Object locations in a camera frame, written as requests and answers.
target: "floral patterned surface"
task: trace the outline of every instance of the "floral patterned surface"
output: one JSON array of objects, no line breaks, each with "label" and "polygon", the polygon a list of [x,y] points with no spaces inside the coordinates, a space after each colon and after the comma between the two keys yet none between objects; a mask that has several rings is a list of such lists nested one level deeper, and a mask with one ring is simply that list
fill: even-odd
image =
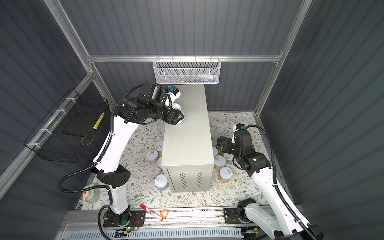
[{"label": "floral patterned surface", "polygon": [[[208,116],[213,146],[216,146],[217,138],[220,136],[232,137],[232,127],[235,124],[255,124],[252,113],[209,113]],[[233,164],[226,165],[234,173],[231,181],[226,184],[219,181],[218,169],[214,168],[209,191],[172,193],[170,187],[165,191],[159,191],[154,185],[154,179],[163,172],[157,164],[150,164],[144,157],[148,150],[154,148],[156,142],[163,140],[165,124],[158,120],[149,125],[140,125],[121,156],[120,164],[131,172],[126,190],[127,200],[132,209],[139,208],[141,203],[150,208],[228,206],[248,197],[255,198],[259,204],[268,204],[246,172],[237,169]],[[268,157],[259,131],[250,129],[249,132],[254,146]],[[96,178],[94,183],[101,184]],[[107,191],[102,190],[99,201],[95,204],[85,203],[82,209],[100,209],[108,203]]]}]

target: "yellow connector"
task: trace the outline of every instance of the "yellow connector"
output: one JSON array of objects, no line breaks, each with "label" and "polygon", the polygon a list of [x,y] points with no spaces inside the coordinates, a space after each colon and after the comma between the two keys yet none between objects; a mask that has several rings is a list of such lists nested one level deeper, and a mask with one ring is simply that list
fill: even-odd
[{"label": "yellow connector", "polygon": [[95,126],[93,126],[93,129],[97,129],[101,123],[101,120],[103,119],[104,117],[104,113],[102,113],[99,117],[99,119],[97,120],[97,122],[95,123]]}]

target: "red and white marker pen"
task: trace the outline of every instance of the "red and white marker pen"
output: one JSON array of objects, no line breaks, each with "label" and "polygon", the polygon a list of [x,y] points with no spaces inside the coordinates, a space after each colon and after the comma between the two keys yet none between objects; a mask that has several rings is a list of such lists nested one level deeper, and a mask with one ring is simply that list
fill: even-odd
[{"label": "red and white marker pen", "polygon": [[160,221],[163,221],[163,218],[158,214],[157,212],[152,211],[151,209],[147,208],[144,204],[140,204],[140,207],[147,211],[147,213],[151,214],[155,218],[159,219]]}]

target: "corrugated wall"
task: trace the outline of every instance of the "corrugated wall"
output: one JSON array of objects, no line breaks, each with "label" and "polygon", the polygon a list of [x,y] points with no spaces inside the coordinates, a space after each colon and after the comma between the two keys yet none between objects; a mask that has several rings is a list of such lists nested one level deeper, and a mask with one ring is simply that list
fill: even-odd
[{"label": "corrugated wall", "polygon": [[326,239],[382,235],[383,56],[383,1],[314,1],[261,115]]},{"label": "corrugated wall", "polygon": [[[275,55],[300,2],[61,1],[90,55]],[[154,82],[149,63],[96,66],[115,100],[144,80]],[[220,83],[205,88],[208,110],[254,110],[271,69],[272,63],[223,63]]]},{"label": "corrugated wall", "polygon": [[[86,71],[43,1],[0,1],[0,173],[23,141]],[[35,157],[0,200],[1,239],[53,239],[79,195],[61,193],[59,176],[76,164]],[[66,187],[82,187],[87,174]]]},{"label": "corrugated wall", "polygon": [[[114,99],[132,86],[155,82],[152,63],[95,63]],[[222,63],[219,84],[206,84],[208,111],[255,110],[274,63]]]}]

